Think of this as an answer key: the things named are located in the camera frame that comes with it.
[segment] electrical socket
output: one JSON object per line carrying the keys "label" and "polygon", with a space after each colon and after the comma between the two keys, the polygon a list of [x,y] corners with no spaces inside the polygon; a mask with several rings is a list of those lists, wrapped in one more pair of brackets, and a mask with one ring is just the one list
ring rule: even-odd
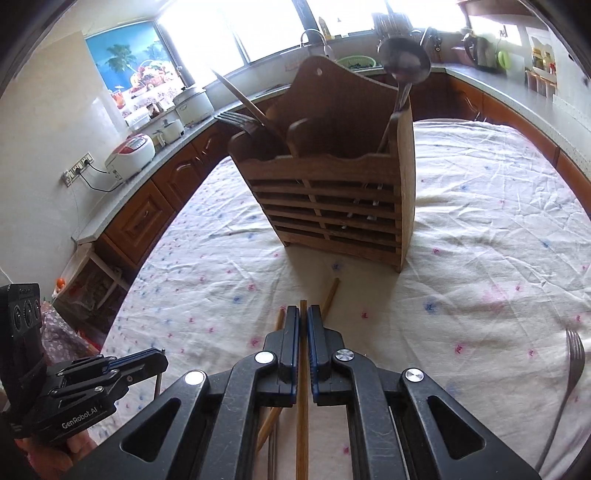
{"label": "electrical socket", "polygon": [[88,168],[86,162],[93,163],[94,161],[95,159],[92,158],[92,155],[90,155],[90,153],[87,153],[86,155],[84,155],[84,157],[78,160],[72,168],[65,170],[64,173],[61,174],[61,179],[66,184],[66,187],[72,185],[74,180],[76,180],[80,176],[80,173],[82,173]]}

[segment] patterned tablecloth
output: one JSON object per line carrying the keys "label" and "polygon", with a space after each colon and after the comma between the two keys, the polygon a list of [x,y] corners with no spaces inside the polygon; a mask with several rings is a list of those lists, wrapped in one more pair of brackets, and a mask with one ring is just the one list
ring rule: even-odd
{"label": "patterned tablecloth", "polygon": [[[166,348],[170,385],[260,350],[277,310],[321,303],[327,327],[377,366],[424,369],[530,464],[566,388],[566,326],[591,340],[591,222],[521,134],[474,122],[415,124],[417,208],[402,273],[284,248],[232,160],[222,161],[142,267],[103,353]],[[542,470],[558,478],[591,433],[586,369]],[[135,385],[95,426],[104,440],[152,399]],[[352,477],[344,407],[310,410],[310,478]],[[266,478],[266,449],[255,478]],[[295,409],[280,420],[278,479],[294,478]]]}

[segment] chopstick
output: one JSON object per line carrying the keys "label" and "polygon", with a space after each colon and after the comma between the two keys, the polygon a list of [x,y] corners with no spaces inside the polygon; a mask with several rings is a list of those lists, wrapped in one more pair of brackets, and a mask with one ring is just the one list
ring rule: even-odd
{"label": "chopstick", "polygon": [[[275,321],[275,331],[281,330],[283,328],[283,322],[285,321],[285,310],[279,309],[279,313],[277,314],[277,320]],[[265,421],[262,423],[261,428],[259,429],[258,436],[256,438],[256,452],[258,453],[261,450],[262,446],[265,444],[269,435],[273,431],[273,427],[277,419],[279,418],[279,414],[281,413],[281,407],[271,407],[269,411],[269,415],[265,418]]]}
{"label": "chopstick", "polygon": [[307,332],[308,302],[300,300],[300,357],[297,382],[297,427],[295,433],[295,480],[308,480],[308,360]]}
{"label": "chopstick", "polygon": [[[324,318],[326,318],[326,316],[329,314],[330,307],[332,306],[336,291],[339,288],[339,284],[340,284],[340,279],[335,278],[332,282],[332,285],[330,286],[330,290],[324,300],[324,303],[320,306],[320,313],[322,314],[322,316]],[[302,300],[300,302],[300,317],[302,317],[302,315],[305,315],[306,313],[307,313],[307,302],[305,300]],[[284,319],[285,319],[285,311],[280,310],[279,315],[277,317],[277,322],[275,323],[275,330],[279,330],[282,328]],[[306,436],[305,441],[304,440],[301,441],[300,449],[304,449],[304,448],[306,449],[306,458],[307,458],[307,456],[308,456],[308,449],[307,449],[307,447],[308,447],[308,438],[307,438],[307,431],[308,431],[308,393],[307,392],[308,392],[308,388],[307,388],[307,384],[308,384],[308,374],[310,371],[310,367],[308,366],[309,359],[308,359],[308,352],[307,352],[307,335],[306,335],[305,330],[304,330],[303,335],[304,335],[305,342],[300,339],[300,355],[299,355],[300,364],[298,366],[297,405],[298,406],[300,405],[300,396],[302,394],[305,394],[305,400],[302,399],[301,402],[302,403],[305,402],[306,411],[305,411],[305,416],[304,416],[304,412],[300,412],[300,408],[298,407],[298,430],[297,430],[297,433],[300,437],[301,437],[301,435]],[[302,344],[304,344],[306,347],[305,355],[303,355],[301,352]],[[302,358],[305,358],[305,360],[306,360],[305,367],[303,367],[301,364]],[[300,383],[300,381],[302,380],[303,376],[306,377],[306,381],[303,383],[303,388],[300,388],[300,385],[302,385]],[[273,426],[274,426],[275,422],[279,418],[279,414],[281,413],[281,410],[282,410],[282,407],[271,407],[271,411],[269,412],[269,415],[267,415],[267,418],[265,418],[265,421],[263,421],[263,424],[262,424],[261,428],[259,429],[258,437],[256,439],[256,451],[257,452],[259,452],[259,450],[261,450],[261,448],[263,447],[263,445],[267,441],[267,438],[269,437],[269,435],[271,434],[271,432],[273,430]],[[306,430],[305,434],[303,432],[304,422],[305,422],[305,430]]]}

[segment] kitchen counter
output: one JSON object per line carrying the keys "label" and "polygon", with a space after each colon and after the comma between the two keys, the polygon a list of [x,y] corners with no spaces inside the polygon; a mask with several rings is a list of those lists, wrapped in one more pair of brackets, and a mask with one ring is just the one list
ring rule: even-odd
{"label": "kitchen counter", "polygon": [[[268,90],[260,94],[251,95],[249,98],[253,102],[260,102],[269,98],[281,95],[289,88],[289,85]],[[185,147],[191,140],[195,139],[200,133],[212,126],[217,120],[215,115],[221,112],[236,111],[243,108],[241,102],[234,102],[223,109],[217,110],[212,116],[206,118],[192,127],[185,127],[184,135],[176,142],[166,145],[159,150],[154,158],[136,175],[127,180],[121,187],[114,192],[105,195],[95,207],[92,217],[88,224],[82,229],[77,238],[72,237],[78,245],[98,240],[101,233],[107,228],[115,215],[123,208],[123,205],[134,195],[139,188],[150,179],[158,169],[171,159],[179,150]]]}
{"label": "kitchen counter", "polygon": [[[502,74],[482,72],[464,65],[434,64],[432,72],[447,73],[503,102],[546,134],[549,139],[554,141],[561,150],[574,160],[587,175],[587,178],[591,178],[591,132],[567,112],[548,101],[546,97],[528,90],[526,85],[511,81]],[[384,73],[384,70],[377,67],[358,70],[357,73],[372,76]],[[252,95],[250,98],[253,102],[259,102],[281,95],[288,88],[289,86],[278,87]],[[240,108],[242,108],[242,104],[234,102],[216,111],[214,115],[223,111],[235,111]],[[80,245],[97,240],[134,193],[174,154],[216,121],[211,116],[193,127],[185,128],[185,134],[182,138],[164,147],[156,153],[154,159],[141,172],[126,181],[113,193],[105,195],[97,205],[89,223],[77,238],[73,238],[74,241]]]}

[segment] rice cooker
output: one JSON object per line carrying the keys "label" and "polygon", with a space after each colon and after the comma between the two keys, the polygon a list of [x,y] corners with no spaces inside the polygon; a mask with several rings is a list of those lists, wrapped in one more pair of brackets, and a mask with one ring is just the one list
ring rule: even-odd
{"label": "rice cooker", "polygon": [[173,98],[173,102],[183,125],[195,124],[213,113],[213,105],[207,93],[198,87],[184,87],[183,91]]}
{"label": "rice cooker", "polygon": [[127,180],[144,168],[155,153],[154,142],[148,135],[134,135],[113,150],[105,167],[117,180]]}

